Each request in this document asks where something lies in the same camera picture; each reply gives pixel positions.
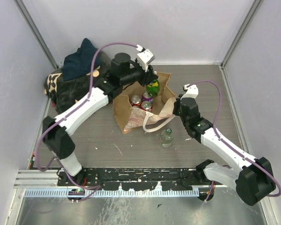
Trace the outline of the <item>green Perrier bottle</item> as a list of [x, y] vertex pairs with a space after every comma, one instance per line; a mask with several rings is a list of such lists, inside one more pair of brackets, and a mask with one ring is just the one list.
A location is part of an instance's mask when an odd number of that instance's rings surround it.
[[152, 98], [155, 98], [160, 91], [160, 83], [157, 79], [153, 80], [146, 86], [146, 91]]

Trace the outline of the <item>purple Fanta can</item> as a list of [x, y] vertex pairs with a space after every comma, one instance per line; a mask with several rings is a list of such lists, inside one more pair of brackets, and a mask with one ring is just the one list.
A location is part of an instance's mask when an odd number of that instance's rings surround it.
[[143, 101], [148, 101], [150, 103], [153, 103], [153, 97], [151, 97], [146, 91], [142, 95], [142, 102]]

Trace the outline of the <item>clear glass Chang bottle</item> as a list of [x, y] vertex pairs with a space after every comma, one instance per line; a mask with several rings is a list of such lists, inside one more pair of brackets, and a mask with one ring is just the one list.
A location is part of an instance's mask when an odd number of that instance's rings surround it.
[[164, 148], [168, 148], [172, 145], [173, 142], [173, 132], [171, 128], [166, 128], [161, 132], [160, 135], [160, 145]]

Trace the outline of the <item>tan canvas tote bag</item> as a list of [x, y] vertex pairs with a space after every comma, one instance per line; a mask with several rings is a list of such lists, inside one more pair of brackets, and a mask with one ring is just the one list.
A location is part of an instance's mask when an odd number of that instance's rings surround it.
[[132, 106], [131, 98], [133, 96], [142, 97], [146, 90], [137, 82], [129, 86], [113, 100], [113, 114], [123, 134], [138, 127], [142, 127], [147, 133], [155, 132], [174, 118], [173, 109], [176, 95], [168, 87], [171, 74], [157, 72], [157, 75], [160, 91], [153, 98], [152, 112], [146, 112], [141, 108]]

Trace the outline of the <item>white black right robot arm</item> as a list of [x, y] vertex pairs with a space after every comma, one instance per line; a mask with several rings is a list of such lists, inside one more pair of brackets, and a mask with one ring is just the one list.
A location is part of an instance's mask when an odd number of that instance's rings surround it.
[[220, 156], [229, 168], [206, 160], [196, 166], [196, 179], [205, 185], [215, 181], [236, 191], [241, 200], [253, 206], [276, 189], [269, 160], [256, 158], [223, 136], [201, 116], [194, 98], [180, 94], [174, 103], [174, 115], [180, 117], [188, 135]]

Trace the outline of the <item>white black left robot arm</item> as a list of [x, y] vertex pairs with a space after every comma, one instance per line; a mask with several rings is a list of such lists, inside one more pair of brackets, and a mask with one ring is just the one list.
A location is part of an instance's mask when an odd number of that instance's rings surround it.
[[84, 173], [74, 153], [71, 135], [93, 113], [121, 94], [125, 86], [135, 82], [146, 86], [156, 80], [158, 76], [150, 65], [154, 59], [148, 49], [138, 53], [135, 60], [131, 60], [127, 53], [116, 54], [110, 70], [95, 78], [91, 91], [64, 113], [43, 120], [43, 142], [58, 157], [68, 172], [68, 181], [74, 186], [84, 182]]

